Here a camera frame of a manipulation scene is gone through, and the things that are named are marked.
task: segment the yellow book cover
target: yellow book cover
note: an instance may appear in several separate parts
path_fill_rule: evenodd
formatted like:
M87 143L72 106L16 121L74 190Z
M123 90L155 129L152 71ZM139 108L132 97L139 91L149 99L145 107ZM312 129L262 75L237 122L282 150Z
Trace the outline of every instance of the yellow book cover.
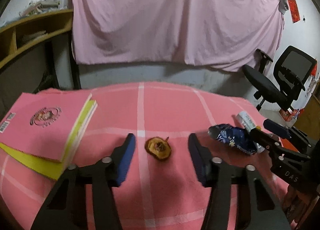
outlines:
M82 109L79 120L70 133L68 142L66 144L66 151L63 160L60 163L17 151L4 145L3 143L0 143L0 148L2 148L11 157L35 172L38 172L48 178L57 180L65 170L68 163L71 162L71 159L76 152L86 126L88 125L96 107L97 102L95 100L90 100Z

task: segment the silver screw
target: silver screw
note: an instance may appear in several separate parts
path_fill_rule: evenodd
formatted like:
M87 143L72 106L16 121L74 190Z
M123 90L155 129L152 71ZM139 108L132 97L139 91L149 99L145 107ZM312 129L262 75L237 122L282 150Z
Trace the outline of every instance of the silver screw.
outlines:
M68 169L69 169L69 170L73 170L73 169L75 169L76 167L77 167L76 164L70 164L70 165L68 166Z
M222 159L220 159L219 157L214 157L214 158L212 158L212 162L220 164L220 163L222 163Z
M249 170L249 171L255 171L256 170L256 167L254 166L254 165L247 165L247 166L245 166L245 168L247 169L247 170Z
M102 159L102 162L103 162L103 163L110 163L110 162L112 162L112 159L111 159L110 157L104 157L104 158Z

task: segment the pink notebook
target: pink notebook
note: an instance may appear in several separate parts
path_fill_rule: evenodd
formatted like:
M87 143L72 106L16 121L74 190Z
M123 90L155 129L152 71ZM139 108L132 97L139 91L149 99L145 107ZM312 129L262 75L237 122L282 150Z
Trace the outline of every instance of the pink notebook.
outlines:
M22 93L0 123L0 142L53 161L62 161L78 116L91 98L87 91L68 94Z

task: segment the dried fruit slice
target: dried fruit slice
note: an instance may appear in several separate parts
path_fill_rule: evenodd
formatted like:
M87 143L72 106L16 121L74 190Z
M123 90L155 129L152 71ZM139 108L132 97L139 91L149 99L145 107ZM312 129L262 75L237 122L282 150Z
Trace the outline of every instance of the dried fruit slice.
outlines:
M171 155L171 147L168 143L169 137L166 140L160 137L154 137L146 141L144 145L146 151L153 155L156 159L164 161Z

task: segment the barcode sticker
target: barcode sticker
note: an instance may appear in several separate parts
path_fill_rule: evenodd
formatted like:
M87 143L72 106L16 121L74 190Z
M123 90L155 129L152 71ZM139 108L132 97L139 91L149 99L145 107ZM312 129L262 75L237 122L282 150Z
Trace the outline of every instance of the barcode sticker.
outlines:
M14 112L9 113L9 115L7 116L7 120L11 121L13 117L15 117L15 115L16 114Z
M3 133L4 130L8 127L9 124L10 124L10 122L4 121L4 122L0 125L0 133Z

